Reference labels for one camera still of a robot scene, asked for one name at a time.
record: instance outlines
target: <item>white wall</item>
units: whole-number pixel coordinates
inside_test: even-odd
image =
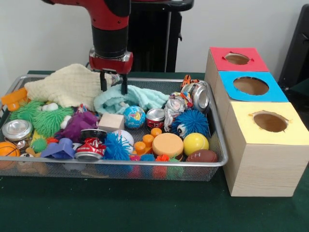
[[[183,13],[176,71],[204,72],[209,46],[254,46],[278,78],[305,3],[196,0],[194,8]],[[0,0],[0,95],[28,70],[85,64],[91,46],[85,9],[40,0]]]

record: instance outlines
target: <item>light blue towel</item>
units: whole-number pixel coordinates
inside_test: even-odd
[[[94,100],[97,112],[110,114],[123,114],[131,105],[139,105],[143,110],[162,108],[169,99],[159,91],[127,86],[127,94],[121,94],[121,85],[110,87],[98,95]]]

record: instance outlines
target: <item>cream knitted blanket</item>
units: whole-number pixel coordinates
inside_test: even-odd
[[[105,74],[107,87],[112,85],[112,76]],[[25,84],[27,96],[41,102],[52,101],[62,107],[84,104],[94,111],[94,98],[101,93],[98,72],[92,72],[81,64],[62,68],[43,80]]]

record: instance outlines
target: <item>wooden box stack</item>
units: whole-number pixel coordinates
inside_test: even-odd
[[[255,48],[209,50],[231,196],[292,196],[309,161],[309,132]]]

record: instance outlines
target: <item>green toy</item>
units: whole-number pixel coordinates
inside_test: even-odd
[[[72,114],[73,109],[70,107],[59,107],[59,109],[53,111],[40,111],[34,118],[33,127],[38,134],[46,138],[53,137],[61,129],[60,124],[64,117]]]
[[[44,105],[41,101],[21,102],[21,107],[12,112],[10,120],[22,119],[33,123],[34,117],[40,112],[39,107]]]
[[[45,139],[36,139],[31,146],[35,153],[40,153],[47,148],[47,141]]]
[[[180,161],[175,158],[170,158],[169,162],[180,162]],[[169,180],[180,179],[183,176],[183,173],[184,173],[183,167],[169,166],[167,172],[167,179]]]

